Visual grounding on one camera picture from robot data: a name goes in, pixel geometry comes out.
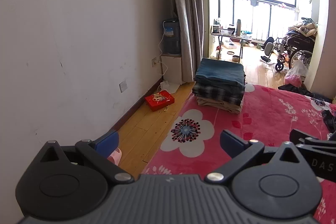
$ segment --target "plaid shirt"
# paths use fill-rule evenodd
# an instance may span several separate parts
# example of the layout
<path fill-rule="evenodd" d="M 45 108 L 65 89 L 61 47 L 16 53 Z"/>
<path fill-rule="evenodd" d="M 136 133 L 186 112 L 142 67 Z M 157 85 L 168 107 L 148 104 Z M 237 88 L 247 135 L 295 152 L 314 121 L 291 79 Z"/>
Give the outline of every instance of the plaid shirt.
<path fill-rule="evenodd" d="M 202 96 L 205 98 L 211 98 L 215 100 L 222 100 L 237 106 L 240 106 L 245 88 L 242 90 L 239 87 L 230 86 L 230 91 L 226 89 L 220 89 L 216 86 L 203 85 L 199 82 L 193 87 L 193 93 L 196 96 Z"/>

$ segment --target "baseboard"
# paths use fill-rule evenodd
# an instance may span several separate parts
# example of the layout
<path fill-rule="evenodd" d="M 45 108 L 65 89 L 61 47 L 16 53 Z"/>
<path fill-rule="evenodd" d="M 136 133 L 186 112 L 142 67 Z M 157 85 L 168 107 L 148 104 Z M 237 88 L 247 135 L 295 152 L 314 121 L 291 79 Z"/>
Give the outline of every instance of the baseboard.
<path fill-rule="evenodd" d="M 134 114 L 135 111 L 142 105 L 142 103 L 145 101 L 145 97 L 153 94 L 160 83 L 163 81 L 163 78 L 160 78 L 147 92 L 144 96 L 142 96 L 126 113 L 123 115 L 114 126 L 112 126 L 111 129 L 119 130 L 123 124 Z"/>

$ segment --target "beige folded garment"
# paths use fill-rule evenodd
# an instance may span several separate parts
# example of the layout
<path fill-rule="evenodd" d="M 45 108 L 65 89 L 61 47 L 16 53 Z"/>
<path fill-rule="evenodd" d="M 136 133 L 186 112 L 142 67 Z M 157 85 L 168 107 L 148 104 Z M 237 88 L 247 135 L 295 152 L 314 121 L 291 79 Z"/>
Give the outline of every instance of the beige folded garment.
<path fill-rule="evenodd" d="M 233 114 L 241 113 L 242 108 L 243 108 L 243 102 L 244 102 L 244 98 L 241 100 L 240 106 L 236 106 L 234 104 L 230 104 L 225 101 L 197 96 L 197 103 L 199 106 L 213 106 L 219 109 L 229 111 Z"/>

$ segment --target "metal screw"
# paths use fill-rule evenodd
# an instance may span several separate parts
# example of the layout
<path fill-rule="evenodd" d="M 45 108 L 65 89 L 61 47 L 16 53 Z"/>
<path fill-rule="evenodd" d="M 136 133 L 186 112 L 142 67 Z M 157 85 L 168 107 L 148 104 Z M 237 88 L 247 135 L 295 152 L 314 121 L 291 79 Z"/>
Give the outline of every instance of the metal screw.
<path fill-rule="evenodd" d="M 221 173 L 209 173 L 207 179 L 211 181 L 221 181 L 224 179 L 224 175 Z"/>
<path fill-rule="evenodd" d="M 128 181 L 132 178 L 129 173 L 118 173 L 114 176 L 114 178 L 118 181 Z"/>

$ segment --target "gray curtain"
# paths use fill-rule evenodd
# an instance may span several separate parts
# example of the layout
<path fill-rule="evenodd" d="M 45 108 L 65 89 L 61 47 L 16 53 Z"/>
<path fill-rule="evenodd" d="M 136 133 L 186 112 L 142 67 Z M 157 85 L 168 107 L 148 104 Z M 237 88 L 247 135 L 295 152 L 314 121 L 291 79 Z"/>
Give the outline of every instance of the gray curtain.
<path fill-rule="evenodd" d="M 203 0 L 172 0 L 180 23 L 182 79 L 193 82 L 203 55 Z"/>

